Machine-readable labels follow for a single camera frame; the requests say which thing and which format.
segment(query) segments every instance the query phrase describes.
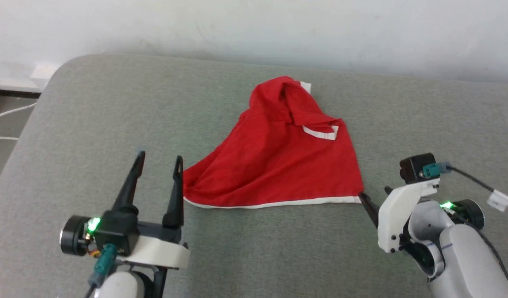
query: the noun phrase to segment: teal connector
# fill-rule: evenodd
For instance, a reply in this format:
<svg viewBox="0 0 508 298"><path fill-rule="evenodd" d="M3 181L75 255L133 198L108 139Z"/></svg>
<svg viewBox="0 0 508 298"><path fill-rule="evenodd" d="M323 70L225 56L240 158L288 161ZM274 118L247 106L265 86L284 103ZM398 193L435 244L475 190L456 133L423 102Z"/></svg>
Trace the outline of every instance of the teal connector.
<svg viewBox="0 0 508 298"><path fill-rule="evenodd" d="M94 272L89 277L89 285L95 288L100 288L106 279L106 276L112 270L116 262L118 249L116 245L107 244L101 250L101 256L97 259L94 266Z"/></svg>
<svg viewBox="0 0 508 298"><path fill-rule="evenodd" d="M421 173L425 178L437 178L440 177L440 174L450 173L451 170L447 168L450 165L449 162L427 164L423 167Z"/></svg>

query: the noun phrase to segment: robotic arm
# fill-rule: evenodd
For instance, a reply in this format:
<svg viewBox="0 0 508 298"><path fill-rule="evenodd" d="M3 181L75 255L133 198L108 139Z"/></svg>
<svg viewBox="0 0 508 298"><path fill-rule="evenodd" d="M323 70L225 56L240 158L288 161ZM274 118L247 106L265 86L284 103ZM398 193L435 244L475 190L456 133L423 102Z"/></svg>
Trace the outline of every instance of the robotic arm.
<svg viewBox="0 0 508 298"><path fill-rule="evenodd" d="M180 244L184 225L182 157L176 159L174 186L161 224L138 221L138 208L132 204L144 159L141 151L110 210L94 218L73 215L61 230L63 253L97 258L86 298L92 294L95 298L161 298L167 270L188 266L188 245ZM130 270L117 272L122 264L128 264ZM134 266L151 268L153 280L134 271Z"/></svg>
<svg viewBox="0 0 508 298"><path fill-rule="evenodd" d="M407 251L427 276L433 297L508 298L506 269L479 231L485 221L479 205L469 199L442 205L421 200L439 188L439 174L424 173L434 164L430 153L401 161L407 185L386 187L388 198L380 208L359 195L377 228L379 247L386 253Z"/></svg>

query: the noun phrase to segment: red garment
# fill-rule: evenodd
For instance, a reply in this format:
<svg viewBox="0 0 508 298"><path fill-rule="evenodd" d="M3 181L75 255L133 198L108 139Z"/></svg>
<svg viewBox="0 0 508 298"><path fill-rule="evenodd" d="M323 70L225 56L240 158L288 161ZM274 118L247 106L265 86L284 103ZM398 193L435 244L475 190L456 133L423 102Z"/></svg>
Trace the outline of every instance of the red garment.
<svg viewBox="0 0 508 298"><path fill-rule="evenodd" d="M258 85L225 141L184 171L184 199L206 208L360 202L346 126L324 115L307 87L290 77Z"/></svg>

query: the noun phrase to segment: gray fabric surface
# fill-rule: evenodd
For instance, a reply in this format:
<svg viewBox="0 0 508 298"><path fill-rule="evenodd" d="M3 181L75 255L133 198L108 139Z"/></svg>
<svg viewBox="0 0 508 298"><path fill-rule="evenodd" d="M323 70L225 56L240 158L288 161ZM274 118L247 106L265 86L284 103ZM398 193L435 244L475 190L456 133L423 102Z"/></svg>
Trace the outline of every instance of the gray fabric surface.
<svg viewBox="0 0 508 298"><path fill-rule="evenodd" d="M87 56L57 71L0 177L0 297L79 297L94 260L63 255L72 214L112 204L138 149L147 151L135 204L160 221L177 154L190 166L230 132L258 84L312 83L322 110L342 117L369 195L402 185L398 162L431 151L508 194L508 85L241 65L149 56ZM508 211L458 175L439 198L472 198L508 268ZM170 272L169 297L428 297L403 253L387 255L360 205L258 210L186 205L192 257Z"/></svg>

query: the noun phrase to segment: white cable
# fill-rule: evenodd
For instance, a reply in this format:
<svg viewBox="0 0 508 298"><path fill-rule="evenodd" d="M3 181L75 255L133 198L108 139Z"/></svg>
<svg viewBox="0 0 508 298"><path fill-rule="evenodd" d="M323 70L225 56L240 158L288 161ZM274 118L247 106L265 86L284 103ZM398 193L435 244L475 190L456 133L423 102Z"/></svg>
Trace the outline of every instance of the white cable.
<svg viewBox="0 0 508 298"><path fill-rule="evenodd" d="M22 111L22 110L28 109L28 108L30 108L30 107L33 107L34 105L36 105L36 102L35 102L35 103L30 104L29 106L25 106L25 107L21 107L21 108L17 108L17 109L13 109L13 110L6 111L6 112L4 112L4 113L1 113L1 114L0 114L0 117L3 117L3 116L5 116L5 115L9 115L9 114L11 114L11 113L15 113L15 112L17 112L17 111Z"/></svg>
<svg viewBox="0 0 508 298"><path fill-rule="evenodd" d="M11 141L18 141L19 140L19 138L15 138L15 137L0 137L0 139L8 139Z"/></svg>

